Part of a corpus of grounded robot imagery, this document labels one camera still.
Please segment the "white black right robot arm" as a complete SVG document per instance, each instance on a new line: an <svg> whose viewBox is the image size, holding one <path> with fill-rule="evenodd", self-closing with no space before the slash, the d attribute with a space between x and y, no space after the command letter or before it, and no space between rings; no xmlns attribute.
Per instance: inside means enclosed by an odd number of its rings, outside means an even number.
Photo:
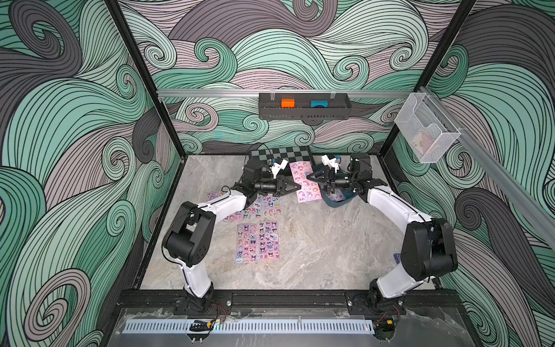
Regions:
<svg viewBox="0 0 555 347"><path fill-rule="evenodd" d="M381 211L403 232L400 262L387 274L370 283L368 303L405 296L420 285L458 269L458 255L451 224L433 218L397 195L387 183L373 177L371 161L364 153L350 157L348 169L341 169L338 156L323 155L321 164L307 176L328 193L351 193Z"/></svg>

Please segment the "lilac small sticker sheet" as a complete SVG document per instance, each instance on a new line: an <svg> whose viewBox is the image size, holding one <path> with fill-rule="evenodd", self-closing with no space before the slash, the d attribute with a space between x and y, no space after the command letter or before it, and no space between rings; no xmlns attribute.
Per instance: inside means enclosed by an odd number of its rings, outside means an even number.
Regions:
<svg viewBox="0 0 555 347"><path fill-rule="evenodd" d="M248 208L243 211L244 219L259 218L263 214L263 199L258 197Z"/></svg>

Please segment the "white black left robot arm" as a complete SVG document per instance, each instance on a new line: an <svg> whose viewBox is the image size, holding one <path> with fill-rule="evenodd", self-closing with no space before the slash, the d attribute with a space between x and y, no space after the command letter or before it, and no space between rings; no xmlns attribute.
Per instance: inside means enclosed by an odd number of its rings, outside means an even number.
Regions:
<svg viewBox="0 0 555 347"><path fill-rule="evenodd" d="M186 300L194 309L212 307L214 285L204 259L208 254L215 225L250 207L260 195L281 197L297 192L301 185L286 175L288 162L277 158L271 164L250 158L241 178L224 195L201 204L180 205L161 244L163 257L182 271Z"/></svg>

